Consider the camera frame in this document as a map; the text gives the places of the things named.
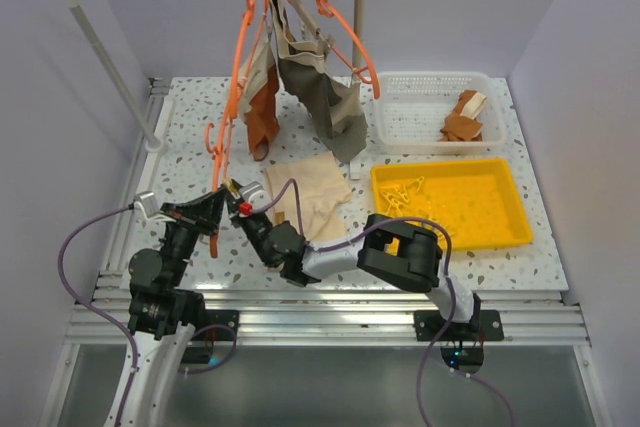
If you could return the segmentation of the yellow clothespin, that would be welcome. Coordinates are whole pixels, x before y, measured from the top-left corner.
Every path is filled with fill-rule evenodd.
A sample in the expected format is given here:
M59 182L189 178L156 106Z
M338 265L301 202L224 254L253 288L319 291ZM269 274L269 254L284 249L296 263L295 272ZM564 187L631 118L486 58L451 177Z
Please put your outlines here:
M239 193L239 189L242 187L242 185L239 184L235 179L226 178L224 180L224 185L227 188L227 190L229 191L229 194L234 199L240 199L241 198L241 194Z

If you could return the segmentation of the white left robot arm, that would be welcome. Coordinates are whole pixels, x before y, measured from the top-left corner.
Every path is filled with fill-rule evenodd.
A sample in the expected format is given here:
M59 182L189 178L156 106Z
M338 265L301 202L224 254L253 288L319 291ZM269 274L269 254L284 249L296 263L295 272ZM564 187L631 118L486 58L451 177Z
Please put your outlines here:
M191 375L189 364L206 356L189 353L190 342L208 333L237 341L238 312L209 310L202 294L180 286L199 238L218 234L228 195L220 188L163 204L151 191L135 196L134 209L164 223L165 233L159 248L141 249L129 261L128 346L106 425L162 425L176 377Z

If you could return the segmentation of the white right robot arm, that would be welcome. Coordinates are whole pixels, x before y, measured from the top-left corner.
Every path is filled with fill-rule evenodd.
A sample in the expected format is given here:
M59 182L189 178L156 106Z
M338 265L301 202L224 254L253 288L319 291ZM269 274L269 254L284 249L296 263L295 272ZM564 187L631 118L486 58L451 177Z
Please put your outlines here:
M371 214L356 236L313 244L289 222L275 225L263 209L240 198L230 197L227 207L262 263L292 285L359 269L401 291L426 295L454 338L468 339L480 330L481 300L451 275L451 235L432 220Z

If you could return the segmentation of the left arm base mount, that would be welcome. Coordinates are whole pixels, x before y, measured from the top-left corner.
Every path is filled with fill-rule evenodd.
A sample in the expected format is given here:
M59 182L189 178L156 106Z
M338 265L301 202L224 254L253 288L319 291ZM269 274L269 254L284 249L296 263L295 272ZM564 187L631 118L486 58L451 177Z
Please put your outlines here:
M182 323L195 328L192 337L182 355L181 367L199 366L193 371L205 373L216 370L229 362L236 351L240 313L230 309L207 309L204 297L195 294L194 300L187 304ZM214 355L217 342L230 342L228 352L222 358Z

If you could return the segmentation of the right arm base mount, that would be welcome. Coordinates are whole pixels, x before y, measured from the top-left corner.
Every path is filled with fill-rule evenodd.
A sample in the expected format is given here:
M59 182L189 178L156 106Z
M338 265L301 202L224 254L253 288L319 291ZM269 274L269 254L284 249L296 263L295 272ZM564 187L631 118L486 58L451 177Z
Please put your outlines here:
M418 310L413 313L416 340L432 342L446 319L439 311ZM464 373L477 373L484 364L484 344L502 342L505 334L497 310L480 310L470 322L452 322L438 337L441 357L447 367Z

